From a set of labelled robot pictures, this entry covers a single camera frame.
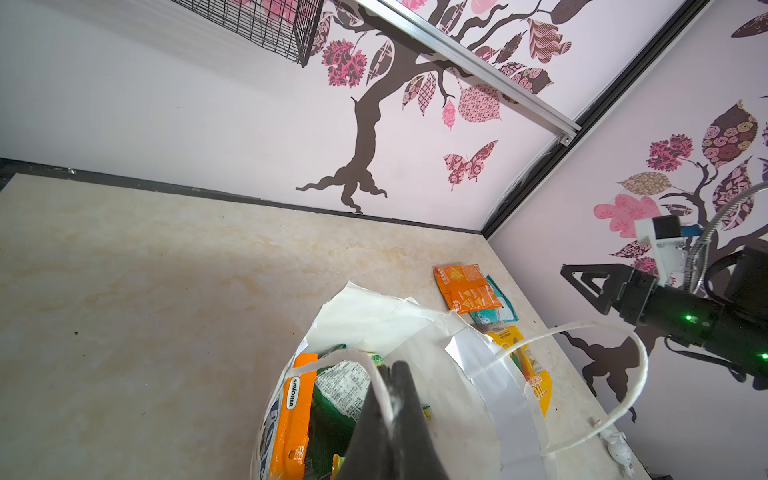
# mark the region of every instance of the snack wrappers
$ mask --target snack wrappers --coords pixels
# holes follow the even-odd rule
[[[470,312],[469,315],[478,325],[491,325],[493,323],[509,323],[517,322],[518,314],[515,313],[515,308],[504,295],[504,293],[498,288],[496,282],[493,281],[490,275],[485,278],[491,285],[491,291],[496,295],[496,298],[502,303],[501,308],[492,310],[480,310],[479,312]]]
[[[493,339],[493,343],[503,349],[508,349],[518,341],[525,339],[516,326],[494,327],[488,331],[488,336]],[[528,345],[518,349],[510,357],[523,372],[525,381],[533,389],[541,407],[541,413],[547,416],[549,402],[552,400],[552,377],[549,376],[549,372],[544,370],[541,364],[534,359]]]
[[[458,313],[502,307],[476,265],[439,266],[435,280],[449,307]]]

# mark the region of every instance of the black baseboard trim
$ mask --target black baseboard trim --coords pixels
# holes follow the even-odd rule
[[[51,165],[34,164],[31,162],[10,160],[0,158],[0,190],[8,184],[14,174],[36,175],[39,177],[60,178],[64,180],[76,180],[88,184],[109,185],[111,187],[134,188],[135,190],[148,190],[160,192],[162,194],[186,195],[188,197],[209,198],[211,200],[223,200],[226,202],[236,202],[239,204],[264,205],[266,207],[285,208],[287,210],[299,210],[313,214],[336,215],[338,217],[359,218],[362,220],[372,220],[384,223],[397,223],[398,225],[410,225],[412,227],[434,228],[437,230],[448,230],[452,232],[473,233],[479,235],[477,230],[466,228],[446,227],[443,225],[432,225],[431,223],[413,222],[410,220],[398,220],[395,218],[374,217],[372,215],[354,214],[352,212],[339,212],[336,210],[326,210],[324,208],[304,207],[302,205],[282,204],[263,200],[261,198],[246,197],[244,195],[228,194],[216,190],[206,190],[204,188],[185,187],[184,185],[166,184],[163,182],[154,182],[150,180],[141,180],[138,178],[122,177],[120,175],[100,174],[87,170],[72,170],[63,167],[52,167]]]
[[[566,154],[576,147],[578,142],[606,114],[609,108],[619,100],[627,89],[646,71],[664,50],[674,41],[683,29],[693,20],[710,0],[687,0],[683,3],[654,37],[637,54],[632,62],[619,74],[614,82],[595,100],[592,105],[576,119],[581,130],[576,138],[566,147],[557,144],[533,166],[528,177],[513,188],[499,204],[482,229],[485,238],[489,238],[512,215],[528,195],[545,180],[563,160]]]

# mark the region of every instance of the yellow snack package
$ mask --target yellow snack package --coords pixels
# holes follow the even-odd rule
[[[525,339],[516,326],[494,327],[487,334],[493,339],[493,343],[503,349],[508,349],[520,340]],[[541,412],[544,416],[547,416],[549,402],[552,400],[552,377],[549,376],[549,372],[544,370],[541,364],[534,359],[528,345],[523,345],[523,347],[510,354],[510,357],[520,371],[523,372],[525,381],[533,388],[533,393],[538,399]]]

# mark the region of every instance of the orange snack package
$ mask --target orange snack package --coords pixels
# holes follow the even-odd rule
[[[300,353],[293,366],[305,366],[317,360],[317,355]],[[274,436],[274,450],[270,462],[270,480],[302,480],[304,456],[310,442],[310,406],[317,372],[308,372],[289,378],[283,386],[280,419]]]
[[[438,266],[435,280],[449,307],[459,313],[502,306],[477,265]]]

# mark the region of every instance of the white plastic bag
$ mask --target white plastic bag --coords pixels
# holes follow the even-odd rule
[[[430,405],[429,431],[450,478],[557,478],[554,456],[542,454],[553,452],[544,416],[533,390],[509,358],[511,350],[502,351],[455,312],[436,312],[413,299],[384,296],[347,283],[323,305],[270,396],[254,449],[251,480],[267,479],[274,441],[270,432],[293,360],[299,353],[322,354],[340,343],[348,349],[377,352],[389,365],[398,360],[409,364],[419,398]],[[639,339],[636,343],[642,346]],[[644,348],[641,352],[647,361]],[[621,407],[630,405],[625,401]],[[596,433],[590,431],[570,443]]]

